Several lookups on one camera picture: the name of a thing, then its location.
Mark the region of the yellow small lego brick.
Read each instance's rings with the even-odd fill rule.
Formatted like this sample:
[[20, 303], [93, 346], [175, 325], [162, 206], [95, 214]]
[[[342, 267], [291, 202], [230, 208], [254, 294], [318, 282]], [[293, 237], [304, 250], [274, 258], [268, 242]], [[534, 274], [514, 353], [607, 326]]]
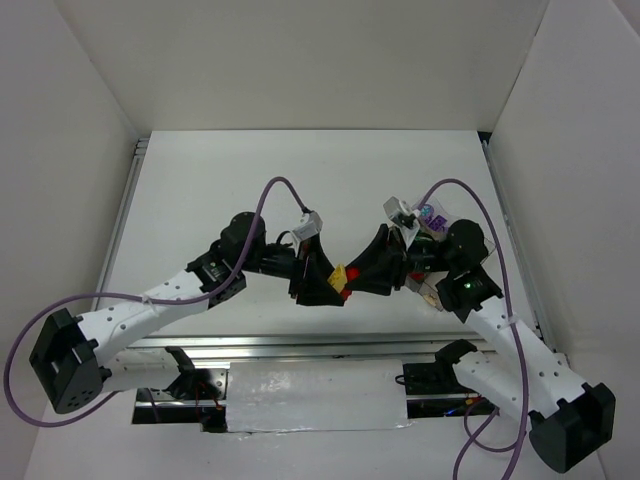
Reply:
[[338, 293], [341, 293], [348, 283], [346, 268], [338, 264], [327, 279], [328, 284]]

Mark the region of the purple arch lego piece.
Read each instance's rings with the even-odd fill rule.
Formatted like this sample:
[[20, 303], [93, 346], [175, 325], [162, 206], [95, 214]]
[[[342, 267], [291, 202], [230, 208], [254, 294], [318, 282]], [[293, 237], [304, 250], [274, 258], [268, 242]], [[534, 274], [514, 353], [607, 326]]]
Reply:
[[430, 223], [430, 228], [434, 231], [444, 231], [446, 229], [447, 219], [441, 215], [437, 215]]

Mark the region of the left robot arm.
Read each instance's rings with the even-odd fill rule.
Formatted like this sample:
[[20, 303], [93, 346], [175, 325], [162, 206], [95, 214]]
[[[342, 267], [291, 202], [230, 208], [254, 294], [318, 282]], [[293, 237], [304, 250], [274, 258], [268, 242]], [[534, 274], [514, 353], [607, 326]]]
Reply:
[[288, 281], [289, 295], [301, 306], [343, 306], [345, 294], [331, 281], [334, 268], [320, 245], [321, 226], [319, 216], [308, 211], [291, 233], [293, 245], [269, 243], [264, 220], [243, 212], [205, 253], [146, 293], [81, 315], [54, 308], [29, 357], [54, 411], [70, 414], [105, 391], [125, 390], [125, 379], [134, 371], [155, 389], [175, 388], [193, 378], [197, 369], [177, 347], [143, 353], [129, 348], [230, 300], [245, 288], [247, 273]]

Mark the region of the red studded lego brick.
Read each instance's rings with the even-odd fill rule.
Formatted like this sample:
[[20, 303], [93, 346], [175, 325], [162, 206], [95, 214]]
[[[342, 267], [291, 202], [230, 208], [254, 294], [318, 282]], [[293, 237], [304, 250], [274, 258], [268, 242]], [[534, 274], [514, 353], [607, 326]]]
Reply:
[[347, 300], [352, 294], [352, 290], [349, 289], [349, 284], [360, 275], [360, 270], [356, 267], [349, 267], [345, 270], [345, 273], [347, 282], [341, 291], [341, 295], [344, 300]]

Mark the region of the purple round lego piece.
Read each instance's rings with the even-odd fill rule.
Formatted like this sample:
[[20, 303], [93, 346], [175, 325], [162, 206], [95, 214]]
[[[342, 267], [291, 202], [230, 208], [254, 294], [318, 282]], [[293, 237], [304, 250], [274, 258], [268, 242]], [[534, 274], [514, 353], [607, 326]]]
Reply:
[[434, 215], [434, 208], [430, 204], [425, 204], [420, 211], [420, 218], [428, 221]]

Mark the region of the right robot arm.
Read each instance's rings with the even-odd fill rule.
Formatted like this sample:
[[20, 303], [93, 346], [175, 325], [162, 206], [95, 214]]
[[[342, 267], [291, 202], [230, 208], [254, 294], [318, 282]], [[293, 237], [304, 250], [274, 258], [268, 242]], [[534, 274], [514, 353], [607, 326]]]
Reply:
[[347, 289], [388, 295], [413, 275], [441, 272], [436, 285], [442, 308], [484, 339], [501, 357], [496, 363], [466, 341], [441, 350], [456, 381], [526, 422], [539, 458], [566, 473], [612, 438], [615, 396], [603, 383], [591, 386], [563, 363], [516, 315], [484, 270], [489, 252], [481, 227], [458, 220], [443, 240], [419, 234], [407, 245], [403, 229], [382, 225], [374, 240], [346, 268]]

